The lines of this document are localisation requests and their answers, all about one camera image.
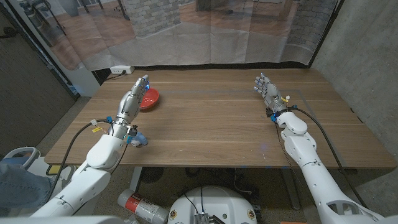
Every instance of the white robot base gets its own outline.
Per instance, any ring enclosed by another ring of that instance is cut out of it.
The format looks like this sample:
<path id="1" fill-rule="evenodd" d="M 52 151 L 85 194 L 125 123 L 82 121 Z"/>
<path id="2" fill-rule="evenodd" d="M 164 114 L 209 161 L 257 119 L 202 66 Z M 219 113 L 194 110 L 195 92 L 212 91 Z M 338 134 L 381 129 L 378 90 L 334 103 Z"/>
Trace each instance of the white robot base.
<path id="1" fill-rule="evenodd" d="M 257 219 L 252 205 L 240 194 L 225 187 L 204 186 L 174 202 L 168 223 L 257 224 Z"/>

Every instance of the power strip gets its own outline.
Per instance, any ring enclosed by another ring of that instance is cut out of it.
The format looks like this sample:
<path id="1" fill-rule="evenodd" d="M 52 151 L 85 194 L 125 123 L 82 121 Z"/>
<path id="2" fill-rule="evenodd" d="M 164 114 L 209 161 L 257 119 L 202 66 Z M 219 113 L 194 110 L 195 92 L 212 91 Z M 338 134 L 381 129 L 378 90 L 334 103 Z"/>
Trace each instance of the power strip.
<path id="1" fill-rule="evenodd" d="M 123 71 L 126 71 L 126 74 L 131 74 L 134 71 L 134 66 L 127 66 L 127 65 L 118 65 L 111 67 L 112 74 L 118 75 L 122 74 Z"/>

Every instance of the red bowl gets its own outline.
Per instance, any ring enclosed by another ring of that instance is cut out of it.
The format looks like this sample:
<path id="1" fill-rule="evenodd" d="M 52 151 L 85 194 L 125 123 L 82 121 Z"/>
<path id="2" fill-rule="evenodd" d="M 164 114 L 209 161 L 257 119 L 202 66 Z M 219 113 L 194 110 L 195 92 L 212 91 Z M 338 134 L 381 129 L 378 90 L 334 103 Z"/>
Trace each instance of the red bowl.
<path id="1" fill-rule="evenodd" d="M 147 90 L 142 99 L 140 109 L 144 110 L 155 106 L 158 99 L 159 99 L 159 92 L 154 88 L 150 88 L 149 90 Z"/>

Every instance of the robot finger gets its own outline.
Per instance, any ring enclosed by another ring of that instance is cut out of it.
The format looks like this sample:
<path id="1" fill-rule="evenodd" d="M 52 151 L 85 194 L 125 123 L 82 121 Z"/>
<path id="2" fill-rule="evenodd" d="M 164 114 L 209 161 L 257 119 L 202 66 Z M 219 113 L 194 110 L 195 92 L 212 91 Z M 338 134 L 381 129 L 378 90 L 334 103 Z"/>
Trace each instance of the robot finger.
<path id="1" fill-rule="evenodd" d="M 262 88 L 262 86 L 264 86 L 264 83 L 262 82 L 262 80 L 255 80 L 254 81 L 255 84 L 257 84 L 259 86 L 259 88 Z"/>
<path id="2" fill-rule="evenodd" d="M 260 89 L 258 89 L 257 87 L 254 87 L 254 90 L 256 90 L 258 93 L 262 93 L 262 91 Z"/>
<path id="3" fill-rule="evenodd" d="M 263 83 L 266 85 L 267 83 L 271 82 L 271 80 L 268 77 L 262 78 Z"/>
<path id="4" fill-rule="evenodd" d="M 260 88 L 263 93 L 267 93 L 267 85 L 264 85 Z"/>
<path id="5" fill-rule="evenodd" d="M 256 81 L 255 82 L 261 82 L 261 83 L 264 83 L 264 80 L 262 79 L 262 78 L 260 78 L 260 77 L 256 77 Z"/>

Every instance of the wooden table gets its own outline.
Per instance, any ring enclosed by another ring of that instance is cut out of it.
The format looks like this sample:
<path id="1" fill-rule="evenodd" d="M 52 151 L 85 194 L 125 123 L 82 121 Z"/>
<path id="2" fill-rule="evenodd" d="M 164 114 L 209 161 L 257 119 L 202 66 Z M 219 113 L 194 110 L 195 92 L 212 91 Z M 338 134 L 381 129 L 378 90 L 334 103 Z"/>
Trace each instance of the wooden table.
<path id="1" fill-rule="evenodd" d="M 105 82 L 46 155 L 59 164 L 75 133 L 91 119 L 116 116 L 123 94 L 138 77 L 149 75 L 159 90 L 159 104 L 139 113 L 132 122 L 149 141 L 144 147 L 128 146 L 121 161 L 132 166 L 177 167 L 287 167 L 274 123 L 266 117 L 254 79 L 264 72 L 298 105 L 321 122 L 343 166 L 356 169 L 391 169 L 394 158 L 373 133 L 351 112 L 332 86 L 316 70 L 166 70 L 139 71 Z M 308 124 L 323 163 L 337 168 L 333 155 L 317 126 Z M 81 164 L 102 132 L 83 131 L 75 141 L 67 164 Z"/>

